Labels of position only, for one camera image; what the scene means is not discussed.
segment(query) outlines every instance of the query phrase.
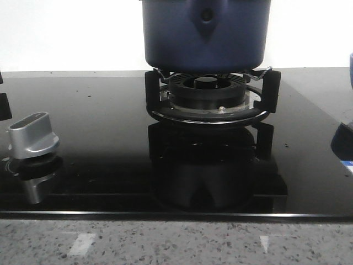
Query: blue pot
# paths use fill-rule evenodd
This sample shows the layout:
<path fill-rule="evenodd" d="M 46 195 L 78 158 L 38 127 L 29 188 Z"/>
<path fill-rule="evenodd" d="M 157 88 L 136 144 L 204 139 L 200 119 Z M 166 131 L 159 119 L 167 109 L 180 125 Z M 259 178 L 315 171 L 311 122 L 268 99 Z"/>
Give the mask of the blue pot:
<path fill-rule="evenodd" d="M 264 57 L 270 0 L 142 0 L 146 61 L 179 73 L 233 73 Z"/>

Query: white wall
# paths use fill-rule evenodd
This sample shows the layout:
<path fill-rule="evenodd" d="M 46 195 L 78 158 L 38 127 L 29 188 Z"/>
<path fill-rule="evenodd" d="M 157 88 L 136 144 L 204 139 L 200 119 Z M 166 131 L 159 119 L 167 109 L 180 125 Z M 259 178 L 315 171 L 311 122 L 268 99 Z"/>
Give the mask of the white wall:
<path fill-rule="evenodd" d="M 348 66 L 353 0 L 272 0 L 263 67 Z M 141 1 L 0 0 L 0 70 L 144 70 Z"/>

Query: silver knob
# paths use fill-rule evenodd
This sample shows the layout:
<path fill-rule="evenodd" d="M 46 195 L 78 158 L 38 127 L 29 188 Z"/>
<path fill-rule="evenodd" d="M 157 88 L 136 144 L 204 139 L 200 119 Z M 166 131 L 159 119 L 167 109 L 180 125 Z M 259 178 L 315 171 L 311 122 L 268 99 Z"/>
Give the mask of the silver knob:
<path fill-rule="evenodd" d="M 8 128 L 12 157 L 25 159 L 53 152 L 59 137 L 51 128 L 47 112 L 34 113 Z"/>

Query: black glass cooktop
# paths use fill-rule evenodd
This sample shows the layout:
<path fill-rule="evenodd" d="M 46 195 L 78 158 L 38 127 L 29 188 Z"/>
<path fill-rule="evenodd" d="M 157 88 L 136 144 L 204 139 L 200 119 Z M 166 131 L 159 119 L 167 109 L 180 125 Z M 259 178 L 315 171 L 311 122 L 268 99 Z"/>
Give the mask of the black glass cooktop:
<path fill-rule="evenodd" d="M 8 78 L 0 92 L 3 218 L 353 219 L 351 132 L 286 83 L 277 113 L 237 128 L 158 123 L 142 75 Z M 36 112 L 57 152 L 11 158 L 7 127 Z"/>

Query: stove knob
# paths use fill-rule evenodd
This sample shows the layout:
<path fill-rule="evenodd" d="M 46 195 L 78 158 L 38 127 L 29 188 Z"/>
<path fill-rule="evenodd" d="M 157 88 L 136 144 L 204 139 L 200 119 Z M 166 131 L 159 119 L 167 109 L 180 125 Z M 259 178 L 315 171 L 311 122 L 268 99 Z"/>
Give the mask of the stove knob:
<path fill-rule="evenodd" d="M 215 89 L 218 79 L 212 76 L 201 76 L 194 80 L 194 88 L 197 89 Z"/>
<path fill-rule="evenodd" d="M 51 128 L 47 112 L 34 113 L 8 128 L 12 157 L 26 159 L 53 152 L 59 137 Z"/>

